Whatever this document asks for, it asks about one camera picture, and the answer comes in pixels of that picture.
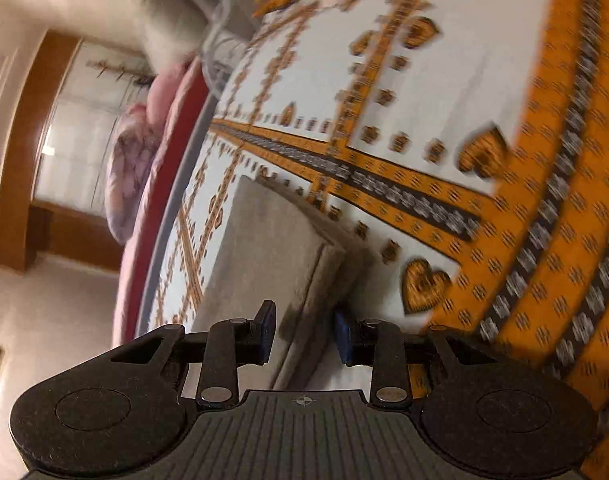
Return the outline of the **grey brown pants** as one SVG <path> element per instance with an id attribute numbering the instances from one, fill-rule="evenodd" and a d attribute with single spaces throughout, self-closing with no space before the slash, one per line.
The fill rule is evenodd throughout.
<path id="1" fill-rule="evenodd" d="M 269 362 L 245 365 L 239 386 L 298 390 L 329 339 L 330 311 L 374 261 L 359 237 L 272 180 L 240 179 L 194 330 L 276 306 Z"/>

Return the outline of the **white wardrobe with brown top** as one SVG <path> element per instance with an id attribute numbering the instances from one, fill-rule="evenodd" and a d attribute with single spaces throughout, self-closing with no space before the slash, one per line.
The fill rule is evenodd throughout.
<path id="1" fill-rule="evenodd" d="M 104 213 L 105 171 L 120 116 L 149 87 L 96 77 L 88 61 L 152 70 L 141 52 L 50 30 L 36 52 L 6 143 L 0 266 L 26 272 L 39 254 L 116 272 L 121 246 Z"/>

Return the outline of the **folded pink floral quilt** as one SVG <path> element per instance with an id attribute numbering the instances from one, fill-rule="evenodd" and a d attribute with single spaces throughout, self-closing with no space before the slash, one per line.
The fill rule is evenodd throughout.
<path id="1" fill-rule="evenodd" d="M 106 170 L 105 214 L 114 240 L 131 238 L 138 207 L 161 136 L 147 120 L 144 103 L 131 105 L 121 116 L 110 142 Z"/>

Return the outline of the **orange white patterned bedsheet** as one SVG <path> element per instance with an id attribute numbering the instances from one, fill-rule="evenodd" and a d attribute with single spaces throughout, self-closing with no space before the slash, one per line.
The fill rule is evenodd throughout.
<path id="1" fill-rule="evenodd" d="M 180 188 L 141 330 L 193 324 L 262 176 L 359 237 L 365 318 L 576 388 L 609 479 L 609 0 L 298 0 L 261 16 Z"/>

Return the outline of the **pink pillow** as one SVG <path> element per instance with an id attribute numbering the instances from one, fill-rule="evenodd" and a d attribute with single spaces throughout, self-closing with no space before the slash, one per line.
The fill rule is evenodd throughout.
<path id="1" fill-rule="evenodd" d="M 147 96 L 147 122 L 150 128 L 159 134 L 163 133 L 175 94 L 190 63 L 173 64 L 159 73 L 150 86 Z"/>

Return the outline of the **pink sheet large bed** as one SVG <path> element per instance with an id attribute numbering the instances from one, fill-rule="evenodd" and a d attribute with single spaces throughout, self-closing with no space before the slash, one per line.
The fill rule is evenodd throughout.
<path id="1" fill-rule="evenodd" d="M 188 65 L 171 103 L 162 142 L 136 208 L 133 234 L 123 249 L 112 325 L 114 347 L 136 337 L 147 275 L 162 220 L 178 169 L 208 96 L 201 63 L 195 58 Z"/>

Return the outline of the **wooden coat stand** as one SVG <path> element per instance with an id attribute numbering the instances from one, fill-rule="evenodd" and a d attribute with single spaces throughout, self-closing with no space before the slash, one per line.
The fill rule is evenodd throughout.
<path id="1" fill-rule="evenodd" d="M 114 65 L 108 63 L 106 60 L 88 61 L 85 63 L 85 66 L 96 70 L 97 78 L 103 76 L 104 73 L 114 74 L 114 76 L 116 76 L 116 81 L 129 77 L 130 81 L 138 87 L 149 87 L 155 79 L 155 76 L 147 72 L 147 70 L 129 68 L 124 64 Z"/>

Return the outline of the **beige padded headboard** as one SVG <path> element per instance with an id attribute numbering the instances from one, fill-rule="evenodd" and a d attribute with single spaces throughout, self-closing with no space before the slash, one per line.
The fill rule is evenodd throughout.
<path id="1" fill-rule="evenodd" d="M 186 62 L 210 32 L 216 0 L 132 0 L 138 40 L 155 74 Z"/>

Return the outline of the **white metal bed frame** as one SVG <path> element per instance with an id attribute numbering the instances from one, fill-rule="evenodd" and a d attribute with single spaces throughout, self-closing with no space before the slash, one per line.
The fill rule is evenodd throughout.
<path id="1" fill-rule="evenodd" d="M 218 99 L 260 28 L 260 20 L 254 16 L 255 8 L 256 0 L 216 0 L 209 14 L 199 54 L 202 76 L 210 93 Z"/>

